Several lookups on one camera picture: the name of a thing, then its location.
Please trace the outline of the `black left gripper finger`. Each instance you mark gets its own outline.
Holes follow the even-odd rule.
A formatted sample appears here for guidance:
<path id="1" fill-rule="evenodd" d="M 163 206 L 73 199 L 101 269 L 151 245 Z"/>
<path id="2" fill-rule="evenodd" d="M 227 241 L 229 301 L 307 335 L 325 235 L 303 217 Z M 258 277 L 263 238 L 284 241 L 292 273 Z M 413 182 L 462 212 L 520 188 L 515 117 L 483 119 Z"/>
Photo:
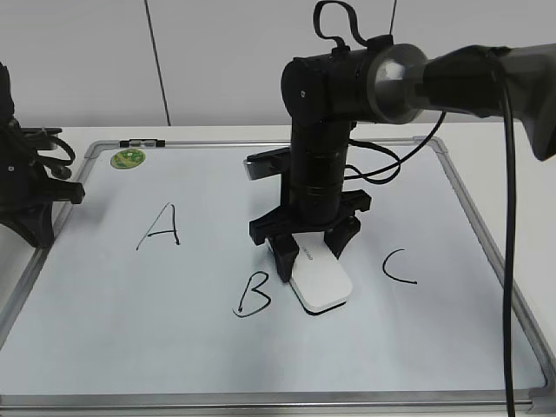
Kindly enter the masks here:
<path id="1" fill-rule="evenodd" d="M 20 208 L 7 214 L 7 226 L 33 248 L 47 248 L 54 241 L 52 209 L 52 202 Z"/>

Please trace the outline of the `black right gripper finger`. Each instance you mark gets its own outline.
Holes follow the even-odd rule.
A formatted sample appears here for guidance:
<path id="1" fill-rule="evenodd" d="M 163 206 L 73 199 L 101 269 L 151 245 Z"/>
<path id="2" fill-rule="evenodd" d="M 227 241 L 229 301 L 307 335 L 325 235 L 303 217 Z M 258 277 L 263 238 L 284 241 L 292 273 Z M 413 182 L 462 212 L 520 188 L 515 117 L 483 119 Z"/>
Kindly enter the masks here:
<path id="1" fill-rule="evenodd" d="M 361 222 L 353 215 L 345 218 L 324 234 L 324 242 L 336 259 L 341 257 L 344 248 L 361 231 Z"/>
<path id="2" fill-rule="evenodd" d="M 299 254 L 299 246 L 292 235 L 273 236 L 269 239 L 269 244 L 275 258 L 277 274 L 282 282 L 288 283 Z"/>

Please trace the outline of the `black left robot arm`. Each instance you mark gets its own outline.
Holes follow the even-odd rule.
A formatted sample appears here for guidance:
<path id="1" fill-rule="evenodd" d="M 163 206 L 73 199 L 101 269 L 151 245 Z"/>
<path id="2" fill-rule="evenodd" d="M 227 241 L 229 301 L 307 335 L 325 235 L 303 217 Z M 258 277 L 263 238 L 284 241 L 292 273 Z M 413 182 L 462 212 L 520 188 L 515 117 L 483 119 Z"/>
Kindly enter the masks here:
<path id="1" fill-rule="evenodd" d="M 70 180 L 75 151 L 60 128 L 23 128 L 15 118 L 10 73 L 1 66 L 1 224 L 34 248 L 54 241 L 53 204 L 80 204 L 83 185 Z"/>

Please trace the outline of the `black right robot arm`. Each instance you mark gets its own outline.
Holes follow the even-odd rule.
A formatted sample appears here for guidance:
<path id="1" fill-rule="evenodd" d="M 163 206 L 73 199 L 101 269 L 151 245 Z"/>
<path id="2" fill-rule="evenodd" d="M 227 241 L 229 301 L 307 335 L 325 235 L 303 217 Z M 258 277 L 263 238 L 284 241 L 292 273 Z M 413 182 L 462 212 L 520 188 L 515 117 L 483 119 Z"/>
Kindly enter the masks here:
<path id="1" fill-rule="evenodd" d="M 356 213 L 370 196 L 343 189 L 348 142 L 358 122 L 405 124 L 424 110 L 501 116 L 509 103 L 541 161 L 555 153 L 555 48 L 471 45 L 428 59 L 390 36 L 362 50 L 339 46 L 327 55 L 296 57 L 281 76 L 292 119 L 286 148 L 248 156 L 251 179 L 281 178 L 279 206 L 249 224 L 255 244 L 268 243 L 277 273 L 289 281 L 299 247 L 295 235 L 322 232 L 340 255 L 359 232 Z"/>

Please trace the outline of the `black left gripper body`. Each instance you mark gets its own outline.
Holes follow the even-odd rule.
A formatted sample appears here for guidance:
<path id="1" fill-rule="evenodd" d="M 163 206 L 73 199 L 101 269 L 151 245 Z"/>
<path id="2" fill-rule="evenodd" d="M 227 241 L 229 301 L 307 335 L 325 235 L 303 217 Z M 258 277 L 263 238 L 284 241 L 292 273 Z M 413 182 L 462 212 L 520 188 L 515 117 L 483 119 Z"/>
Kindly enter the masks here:
<path id="1" fill-rule="evenodd" d="M 59 136 L 1 131 L 1 223 L 7 214 L 46 202 L 80 204 L 84 188 L 70 180 L 75 151 Z"/>

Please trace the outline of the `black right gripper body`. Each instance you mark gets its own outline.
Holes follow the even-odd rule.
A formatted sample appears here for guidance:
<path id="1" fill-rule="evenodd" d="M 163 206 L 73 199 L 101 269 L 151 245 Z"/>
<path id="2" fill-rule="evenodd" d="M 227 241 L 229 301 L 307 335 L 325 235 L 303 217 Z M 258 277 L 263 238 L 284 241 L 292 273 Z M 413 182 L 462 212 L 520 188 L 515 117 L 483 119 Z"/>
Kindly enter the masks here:
<path id="1" fill-rule="evenodd" d="M 316 202 L 309 215 L 303 217 L 301 210 L 294 207 L 294 188 L 289 184 L 290 149 L 281 149 L 286 154 L 283 157 L 283 171 L 278 175 L 281 178 L 280 204 L 267 214 L 249 222 L 249 235 L 255 245 L 260 246 L 265 240 L 278 235 L 326 232 L 356 212 L 366 212 L 370 209 L 372 198 L 367 192 L 342 191 L 338 196 L 338 209 L 331 221 L 322 224 L 316 221 L 318 215 L 325 212 L 325 207 L 320 202 Z"/>

